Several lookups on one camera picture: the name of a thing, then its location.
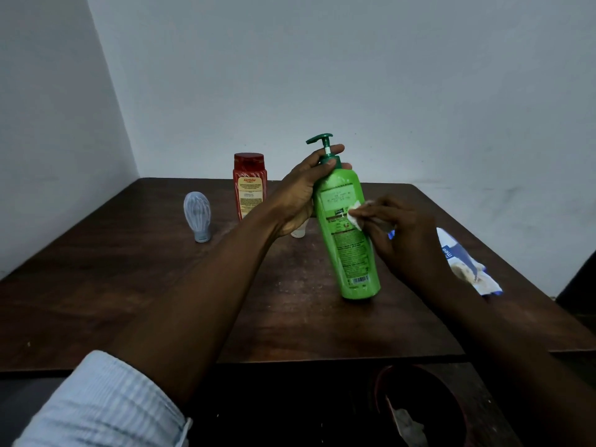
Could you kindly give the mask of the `person's right hand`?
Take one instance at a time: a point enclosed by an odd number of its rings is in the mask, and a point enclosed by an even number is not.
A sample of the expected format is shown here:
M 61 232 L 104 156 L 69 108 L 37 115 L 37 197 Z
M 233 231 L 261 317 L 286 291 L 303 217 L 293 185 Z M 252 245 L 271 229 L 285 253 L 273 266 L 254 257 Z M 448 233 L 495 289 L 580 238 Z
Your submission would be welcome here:
M 392 274 L 415 293 L 455 281 L 434 217 L 385 195 L 349 211 Z

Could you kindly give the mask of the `person's left hand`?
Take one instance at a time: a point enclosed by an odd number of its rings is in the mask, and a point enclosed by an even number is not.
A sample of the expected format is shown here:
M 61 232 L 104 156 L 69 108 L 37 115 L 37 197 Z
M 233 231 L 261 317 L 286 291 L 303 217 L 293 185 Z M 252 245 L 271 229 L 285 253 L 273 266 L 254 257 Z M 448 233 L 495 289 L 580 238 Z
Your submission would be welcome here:
M 345 146 L 342 144 L 332 145 L 329 148 L 329 152 L 332 154 L 331 158 L 337 159 L 337 165 L 340 168 L 339 154 L 344 150 Z M 319 158 L 319 162 L 321 163 L 321 159 L 325 156 L 325 153 L 325 149 L 318 149 L 306 158 Z M 305 190 L 304 159 L 281 180 L 273 194 L 264 203 L 267 221 L 272 222 L 275 226 L 274 233 L 276 238 L 290 234 L 302 225 L 306 219 L 311 217 L 314 210 L 314 203 L 312 202 L 313 194 L 314 190 Z

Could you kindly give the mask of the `white wipe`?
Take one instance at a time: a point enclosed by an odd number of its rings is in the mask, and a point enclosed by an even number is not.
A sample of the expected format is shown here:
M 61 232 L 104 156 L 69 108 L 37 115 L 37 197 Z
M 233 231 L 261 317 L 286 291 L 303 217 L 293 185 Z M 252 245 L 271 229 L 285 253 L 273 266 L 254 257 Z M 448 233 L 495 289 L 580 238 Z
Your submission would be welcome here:
M 380 204 L 378 202 L 376 202 L 375 200 L 367 200 L 363 203 L 355 202 L 354 205 L 352 205 L 348 210 L 348 214 L 347 214 L 348 221 L 352 225 L 356 226 L 360 231 L 363 231 L 366 223 L 372 223 L 374 225 L 377 225 L 386 234 L 389 234 L 390 232 L 394 231 L 394 229 L 395 229 L 394 225 L 392 225 L 391 223 L 383 221 L 382 219 L 379 219 L 378 217 L 359 217 L 359 216 L 355 216 L 352 214 L 352 212 L 354 210 L 359 210 L 359 209 L 366 208 L 366 207 L 373 207 L 376 205 L 380 205 Z

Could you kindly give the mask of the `green pump bottle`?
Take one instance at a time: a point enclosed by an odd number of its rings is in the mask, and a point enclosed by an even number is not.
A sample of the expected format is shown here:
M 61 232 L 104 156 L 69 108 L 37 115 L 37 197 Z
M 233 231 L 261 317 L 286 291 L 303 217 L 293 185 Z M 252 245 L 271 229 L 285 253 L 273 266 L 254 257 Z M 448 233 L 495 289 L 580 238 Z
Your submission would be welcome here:
M 334 170 L 314 185 L 314 212 L 319 222 L 341 296 L 347 300 L 367 300 L 380 290 L 375 254 L 371 241 L 350 214 L 364 204 L 361 182 L 353 170 L 342 167 L 337 154 L 332 152 L 330 138 L 324 133 L 307 140 L 307 144 L 321 141 L 323 165 L 335 160 Z

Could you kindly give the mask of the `person's right forearm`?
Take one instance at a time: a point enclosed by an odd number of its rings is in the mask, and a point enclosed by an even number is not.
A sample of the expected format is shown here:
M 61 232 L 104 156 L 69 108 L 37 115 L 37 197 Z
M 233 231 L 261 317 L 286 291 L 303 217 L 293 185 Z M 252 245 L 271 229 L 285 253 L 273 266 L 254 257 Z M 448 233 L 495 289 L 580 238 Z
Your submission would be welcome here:
M 525 447 L 596 447 L 596 390 L 450 270 L 417 295 L 457 339 Z

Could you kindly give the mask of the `person's left forearm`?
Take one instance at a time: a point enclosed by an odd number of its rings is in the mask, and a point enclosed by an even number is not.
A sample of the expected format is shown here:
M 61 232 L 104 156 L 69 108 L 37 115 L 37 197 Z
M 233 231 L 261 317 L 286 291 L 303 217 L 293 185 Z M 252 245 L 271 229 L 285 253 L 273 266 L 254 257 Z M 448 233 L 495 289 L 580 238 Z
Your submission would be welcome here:
M 11 447 L 188 447 L 184 415 L 286 215 L 268 201 L 104 351 L 87 354 Z

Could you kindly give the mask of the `red bottle with yellow label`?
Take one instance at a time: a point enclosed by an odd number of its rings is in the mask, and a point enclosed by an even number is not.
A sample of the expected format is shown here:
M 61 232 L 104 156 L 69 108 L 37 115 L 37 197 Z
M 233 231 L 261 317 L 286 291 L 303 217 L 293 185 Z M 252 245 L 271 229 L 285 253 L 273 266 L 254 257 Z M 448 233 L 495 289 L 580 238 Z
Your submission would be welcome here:
M 233 180 L 239 220 L 266 199 L 267 177 L 263 154 L 239 152 L 234 155 Z

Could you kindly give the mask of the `blue and white wipes packet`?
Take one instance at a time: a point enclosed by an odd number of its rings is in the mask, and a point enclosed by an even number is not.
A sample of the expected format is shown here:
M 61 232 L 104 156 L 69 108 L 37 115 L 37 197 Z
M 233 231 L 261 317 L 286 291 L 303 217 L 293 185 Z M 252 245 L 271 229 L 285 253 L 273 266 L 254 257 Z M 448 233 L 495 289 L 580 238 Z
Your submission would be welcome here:
M 453 274 L 471 285 L 483 297 L 503 294 L 503 289 L 487 272 L 486 266 L 474 259 L 451 234 L 436 227 L 442 254 Z

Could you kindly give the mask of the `pale blue ribbed bottle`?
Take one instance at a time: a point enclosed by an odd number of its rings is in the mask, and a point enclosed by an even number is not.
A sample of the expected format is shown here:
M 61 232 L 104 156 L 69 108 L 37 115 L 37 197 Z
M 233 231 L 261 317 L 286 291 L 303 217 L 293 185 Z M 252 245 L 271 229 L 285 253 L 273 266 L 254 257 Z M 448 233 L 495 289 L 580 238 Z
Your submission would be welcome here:
M 207 197 L 196 191 L 188 193 L 183 202 L 183 212 L 195 241 L 197 243 L 210 241 L 212 213 Z

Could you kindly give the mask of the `dark red bin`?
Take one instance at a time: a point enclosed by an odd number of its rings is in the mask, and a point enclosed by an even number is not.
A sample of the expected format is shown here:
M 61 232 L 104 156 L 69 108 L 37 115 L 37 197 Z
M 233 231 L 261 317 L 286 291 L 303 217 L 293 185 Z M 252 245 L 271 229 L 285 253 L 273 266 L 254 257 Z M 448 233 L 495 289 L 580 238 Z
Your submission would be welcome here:
M 371 392 L 383 447 L 407 447 L 398 434 L 391 408 L 404 408 L 424 425 L 428 447 L 468 447 L 465 413 L 448 386 L 417 365 L 390 365 L 376 375 Z

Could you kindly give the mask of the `crumpled white tissue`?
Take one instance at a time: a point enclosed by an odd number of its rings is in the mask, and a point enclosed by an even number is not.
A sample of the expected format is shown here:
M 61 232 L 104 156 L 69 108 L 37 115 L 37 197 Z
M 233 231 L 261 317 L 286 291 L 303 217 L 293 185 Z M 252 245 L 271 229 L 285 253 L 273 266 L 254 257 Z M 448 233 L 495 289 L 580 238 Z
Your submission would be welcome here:
M 407 447 L 428 447 L 424 425 L 414 421 L 406 409 L 391 408 L 391 416 Z

